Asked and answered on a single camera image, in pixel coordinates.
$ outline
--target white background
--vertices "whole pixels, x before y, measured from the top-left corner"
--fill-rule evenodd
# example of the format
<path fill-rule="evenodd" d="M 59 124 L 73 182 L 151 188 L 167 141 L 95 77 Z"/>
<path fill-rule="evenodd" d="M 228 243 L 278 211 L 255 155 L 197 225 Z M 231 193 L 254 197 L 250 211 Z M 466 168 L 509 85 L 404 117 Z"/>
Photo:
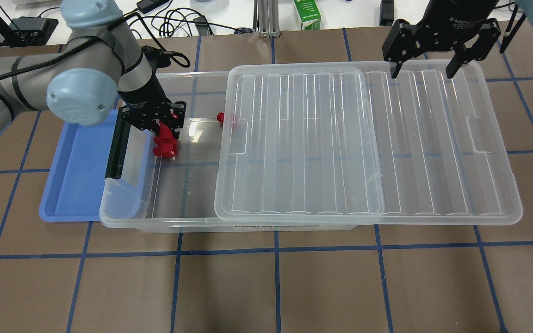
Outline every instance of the white background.
<path fill-rule="evenodd" d="M 123 12 L 135 9 L 138 0 L 116 0 L 118 6 Z M 316 0 L 317 5 L 322 14 L 321 29 L 334 28 L 353 28 L 353 27 L 375 27 L 379 24 L 379 3 L 381 0 Z M 61 5 L 61 0 L 49 0 L 44 2 L 37 2 L 33 4 L 17 5 L 12 0 L 0 0 L 0 3 L 9 14 L 10 17 L 16 18 L 20 16 L 38 16 L 40 12 L 47 8 L 58 7 Z M 427 7 L 428 0 L 395 0 L 395 19 L 406 19 L 411 23 L 417 23 Z M 501 0 L 499 4 L 506 4 L 507 0 Z M 219 23 L 221 25 L 228 25 L 231 27 L 247 27 L 252 28 L 254 15 L 254 1 L 253 0 L 208 0 L 200 2 L 198 0 L 174 0 L 171 8 L 190 7 L 196 9 L 205 15 L 209 22 Z M 281 30 L 298 30 L 299 26 L 296 22 L 293 12 L 294 4 L 292 0 L 279 0 L 279 25 Z M 8 21 L 0 10 L 0 16 Z M 65 21 L 58 9 L 49 11 L 43 15 L 51 19 L 58 19 L 59 25 L 51 36 L 49 44 L 64 44 L 67 41 L 71 30 L 66 27 Z M 507 8 L 496 9 L 493 11 L 491 17 L 499 20 L 508 20 L 510 11 Z M 137 23 L 133 25 L 137 31 L 141 33 L 143 38 L 148 38 L 148 34 Z M 192 31 L 196 34 L 196 29 L 191 25 Z M 226 28 L 213 27 L 216 34 L 231 34 L 233 31 Z M 176 36 L 185 36 L 182 30 L 178 30 Z"/>

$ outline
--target blue tray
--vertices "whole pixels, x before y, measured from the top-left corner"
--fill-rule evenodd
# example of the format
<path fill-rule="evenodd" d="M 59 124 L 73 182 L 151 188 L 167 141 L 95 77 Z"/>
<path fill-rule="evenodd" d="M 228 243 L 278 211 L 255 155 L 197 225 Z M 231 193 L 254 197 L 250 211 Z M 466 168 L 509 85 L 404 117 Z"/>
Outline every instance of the blue tray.
<path fill-rule="evenodd" d="M 116 115 L 95 126 L 65 123 L 38 210 L 43 221 L 99 221 Z"/>

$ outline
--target plastic storage box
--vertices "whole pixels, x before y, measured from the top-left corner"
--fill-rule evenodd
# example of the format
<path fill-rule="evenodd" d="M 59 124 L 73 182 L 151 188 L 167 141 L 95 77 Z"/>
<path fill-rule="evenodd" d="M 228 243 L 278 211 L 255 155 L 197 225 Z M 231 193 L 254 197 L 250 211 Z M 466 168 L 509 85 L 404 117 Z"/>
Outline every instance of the plastic storage box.
<path fill-rule="evenodd" d="M 410 61 L 397 80 L 385 62 L 159 74 L 189 105 L 180 154 L 155 158 L 150 134 L 132 130 L 123 177 L 106 179 L 102 223 L 149 232 L 515 223 L 520 196 L 481 69 L 449 80 L 446 65 Z"/>

